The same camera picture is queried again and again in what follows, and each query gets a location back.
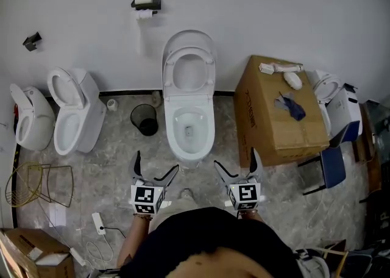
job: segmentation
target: power strip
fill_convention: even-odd
[[[100,216],[100,213],[92,213],[93,222],[95,223],[96,230],[99,235],[105,235],[105,229],[103,225],[102,218]]]

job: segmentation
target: toilet tank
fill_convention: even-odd
[[[67,70],[77,84],[79,84],[84,98],[93,105],[99,99],[99,88],[91,74],[84,69]]]

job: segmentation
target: shoe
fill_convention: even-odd
[[[194,198],[194,194],[191,189],[184,188],[179,194],[179,199],[181,198]]]

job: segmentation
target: black shirt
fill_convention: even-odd
[[[180,262],[216,248],[236,250],[259,263],[273,277],[302,277],[292,250],[267,225],[236,219],[218,208],[173,215],[151,232],[119,276],[165,277]]]

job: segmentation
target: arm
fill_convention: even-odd
[[[118,267],[122,267],[128,257],[134,257],[138,247],[144,241],[149,233],[149,221],[142,219],[139,216],[134,216],[133,223],[130,227],[129,233],[124,240],[121,252],[118,255],[116,262]]]
[[[242,219],[255,219],[256,221],[259,221],[259,222],[264,222],[263,219],[261,218],[261,216],[259,215],[259,213],[257,212],[257,210],[254,210],[254,211],[247,211],[243,214],[241,214],[241,218]]]

